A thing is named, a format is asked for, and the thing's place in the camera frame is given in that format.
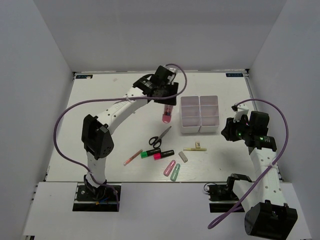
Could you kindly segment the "pink tube of pencils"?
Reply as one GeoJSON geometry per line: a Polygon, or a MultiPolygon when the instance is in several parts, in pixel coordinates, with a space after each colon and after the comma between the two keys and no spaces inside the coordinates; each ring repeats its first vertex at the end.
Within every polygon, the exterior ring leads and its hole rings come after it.
{"type": "Polygon", "coordinates": [[[168,124],[171,122],[173,107],[174,107],[173,105],[167,105],[167,104],[164,106],[162,121],[165,124],[168,124]]]}

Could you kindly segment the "black handled scissors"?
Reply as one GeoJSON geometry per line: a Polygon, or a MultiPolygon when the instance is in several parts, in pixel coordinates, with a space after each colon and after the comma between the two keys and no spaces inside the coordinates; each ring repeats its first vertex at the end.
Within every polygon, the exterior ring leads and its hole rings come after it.
{"type": "Polygon", "coordinates": [[[149,139],[148,144],[152,146],[154,149],[159,148],[162,144],[162,138],[169,132],[172,127],[169,126],[164,132],[162,132],[159,136],[153,136],[149,139]]]}

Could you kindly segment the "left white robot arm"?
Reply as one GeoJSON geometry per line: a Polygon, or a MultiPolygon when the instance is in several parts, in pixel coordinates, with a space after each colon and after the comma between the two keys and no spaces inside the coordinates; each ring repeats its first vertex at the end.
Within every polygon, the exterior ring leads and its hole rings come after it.
{"type": "Polygon", "coordinates": [[[81,140],[87,155],[88,173],[84,184],[88,193],[99,200],[105,196],[106,157],[112,152],[112,134],[131,114],[150,102],[149,98],[163,98],[178,93],[174,82],[176,70],[159,66],[155,73],[147,74],[133,83],[124,100],[118,100],[111,107],[96,116],[87,115],[83,120],[81,140]]]}

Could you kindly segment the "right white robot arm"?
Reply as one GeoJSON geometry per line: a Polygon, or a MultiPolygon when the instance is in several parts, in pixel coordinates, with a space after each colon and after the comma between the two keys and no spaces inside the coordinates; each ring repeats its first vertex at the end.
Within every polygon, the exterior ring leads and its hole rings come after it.
{"type": "Polygon", "coordinates": [[[267,113],[244,109],[227,118],[221,134],[227,141],[244,141],[256,180],[233,173],[227,179],[225,192],[229,198],[242,201],[247,235],[285,240],[298,220],[298,212],[289,207],[280,185],[278,168],[273,162],[277,158],[277,145],[268,135],[269,120],[267,113]]]}

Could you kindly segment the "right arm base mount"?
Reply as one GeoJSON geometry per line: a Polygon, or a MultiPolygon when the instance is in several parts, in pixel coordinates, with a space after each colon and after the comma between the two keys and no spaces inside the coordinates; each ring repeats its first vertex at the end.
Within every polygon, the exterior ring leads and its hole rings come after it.
{"type": "Polygon", "coordinates": [[[226,213],[245,195],[252,183],[244,179],[232,179],[227,183],[209,182],[203,186],[203,191],[209,198],[211,213],[226,213]]]}

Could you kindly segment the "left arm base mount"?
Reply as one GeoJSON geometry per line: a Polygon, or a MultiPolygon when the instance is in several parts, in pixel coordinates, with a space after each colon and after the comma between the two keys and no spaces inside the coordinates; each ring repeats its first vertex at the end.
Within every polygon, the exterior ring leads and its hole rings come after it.
{"type": "Polygon", "coordinates": [[[117,198],[111,188],[102,188],[97,196],[84,185],[76,188],[73,201],[73,212],[118,212],[117,198]]]}

